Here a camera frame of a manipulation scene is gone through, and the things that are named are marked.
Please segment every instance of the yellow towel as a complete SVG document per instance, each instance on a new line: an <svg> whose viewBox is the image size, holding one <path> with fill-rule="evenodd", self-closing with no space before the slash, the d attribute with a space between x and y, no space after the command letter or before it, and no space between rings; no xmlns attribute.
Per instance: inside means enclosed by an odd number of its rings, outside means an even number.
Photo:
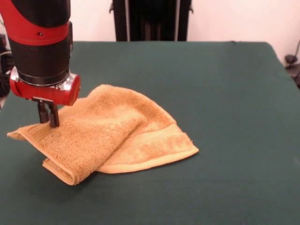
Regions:
<svg viewBox="0 0 300 225"><path fill-rule="evenodd" d="M96 171L135 172L199 151L166 111L133 90L100 85L59 116L58 128L35 124L8 136L30 142L47 157L43 166L69 185Z"/></svg>

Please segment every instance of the towel hem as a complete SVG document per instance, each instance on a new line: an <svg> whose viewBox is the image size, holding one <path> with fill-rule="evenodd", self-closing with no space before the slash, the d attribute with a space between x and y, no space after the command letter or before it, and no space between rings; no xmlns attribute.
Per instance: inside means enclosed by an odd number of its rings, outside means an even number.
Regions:
<svg viewBox="0 0 300 225"><path fill-rule="evenodd" d="M102 172L102 173L130 173L130 172L136 172L141 170L150 169L153 167L166 165L169 163L177 162L182 159L188 158L196 153L199 152L199 149L196 147L193 147L190 150L187 151L181 151L165 156L160 156L158 158L154 158L151 160L148 160L146 162L142 162L139 164L115 164L115 165L104 165L99 167L96 171Z"/></svg>

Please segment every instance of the white wall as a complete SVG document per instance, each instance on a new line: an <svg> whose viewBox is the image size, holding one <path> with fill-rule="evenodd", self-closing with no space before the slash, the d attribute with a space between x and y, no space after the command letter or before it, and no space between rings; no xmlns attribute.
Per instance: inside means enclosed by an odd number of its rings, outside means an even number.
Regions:
<svg viewBox="0 0 300 225"><path fill-rule="evenodd" d="M71 0L74 40L115 41L111 2ZM193 0L193 8L188 41L266 41L283 62L300 39L300 0Z"/></svg>
<svg viewBox="0 0 300 225"><path fill-rule="evenodd" d="M300 0L193 0L190 41L267 41L283 61L300 39Z"/></svg>

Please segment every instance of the green table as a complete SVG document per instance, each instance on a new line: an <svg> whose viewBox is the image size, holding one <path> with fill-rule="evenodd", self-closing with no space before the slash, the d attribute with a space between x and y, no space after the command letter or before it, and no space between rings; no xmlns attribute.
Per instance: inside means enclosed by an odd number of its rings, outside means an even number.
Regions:
<svg viewBox="0 0 300 225"><path fill-rule="evenodd" d="M77 42L81 97L108 83L165 108L201 152L71 187L8 131L38 121L10 95L0 113L0 224L298 225L300 94L267 43Z"/></svg>

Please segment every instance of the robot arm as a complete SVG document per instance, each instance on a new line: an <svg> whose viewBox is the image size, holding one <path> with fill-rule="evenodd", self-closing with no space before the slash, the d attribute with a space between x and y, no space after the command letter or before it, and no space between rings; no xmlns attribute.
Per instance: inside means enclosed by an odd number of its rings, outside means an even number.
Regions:
<svg viewBox="0 0 300 225"><path fill-rule="evenodd" d="M12 92L37 101L40 122L58 127L57 105L73 105L80 89L80 77L69 70L70 0L2 0L0 13L15 61Z"/></svg>

